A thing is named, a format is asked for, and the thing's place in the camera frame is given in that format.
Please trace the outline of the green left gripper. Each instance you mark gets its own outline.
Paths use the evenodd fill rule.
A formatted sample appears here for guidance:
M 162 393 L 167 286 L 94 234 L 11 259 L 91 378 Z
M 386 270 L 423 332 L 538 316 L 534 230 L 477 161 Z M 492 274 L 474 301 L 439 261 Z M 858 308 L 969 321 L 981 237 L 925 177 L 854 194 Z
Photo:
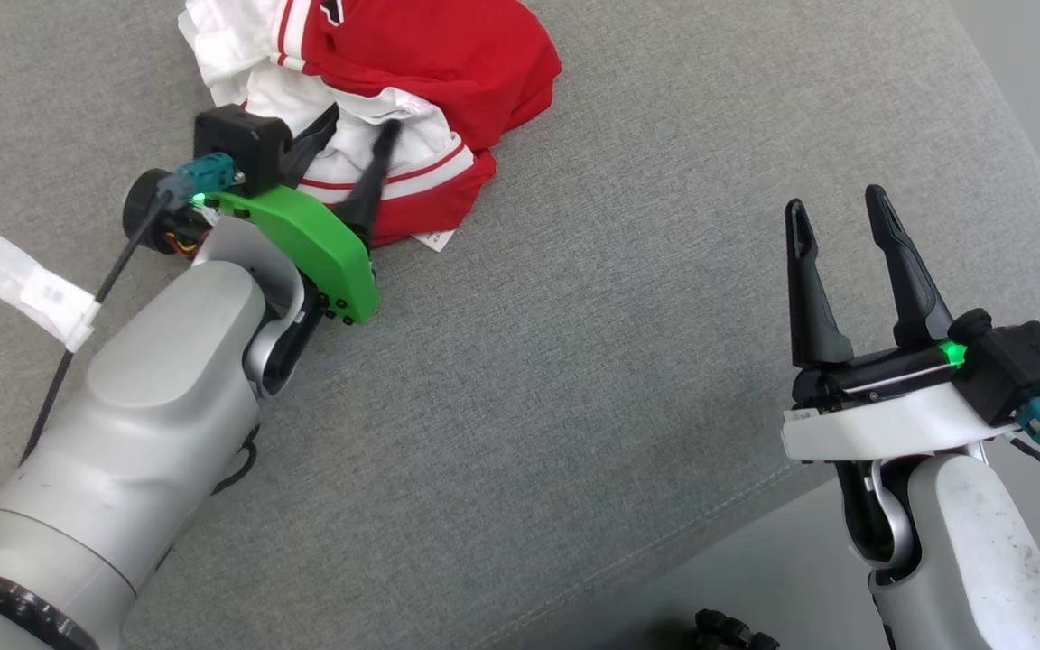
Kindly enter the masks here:
M 144 236 L 144 246 L 165 255 L 197 260 L 200 246 L 223 217 L 242 218 L 257 227 L 302 275 L 330 301 L 329 312 L 347 322 L 367 322 L 380 298 L 370 254 L 373 230 L 394 148 L 402 131 L 400 120 L 380 127 L 371 163 L 360 173 L 350 193 L 336 203 L 334 213 L 317 198 L 297 188 L 315 157 L 336 132 L 338 104 L 294 137 L 283 156 L 283 184 L 260 196 L 224 190 L 196 196 L 181 209 L 162 215 Z

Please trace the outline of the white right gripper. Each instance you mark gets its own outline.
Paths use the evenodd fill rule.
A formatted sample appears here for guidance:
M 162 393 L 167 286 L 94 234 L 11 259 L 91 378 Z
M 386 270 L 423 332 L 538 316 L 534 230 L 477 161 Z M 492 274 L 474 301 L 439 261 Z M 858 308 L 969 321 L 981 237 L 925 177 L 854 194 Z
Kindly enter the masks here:
M 885 256 L 900 348 L 854 359 L 835 322 L 817 267 L 818 242 L 803 201 L 785 205 L 785 268 L 791 318 L 794 410 L 784 414 L 785 454 L 803 462 L 894 460 L 970 447 L 1018 432 L 990 425 L 951 380 L 966 348 L 948 337 L 948 305 L 883 186 L 864 190 L 872 238 Z

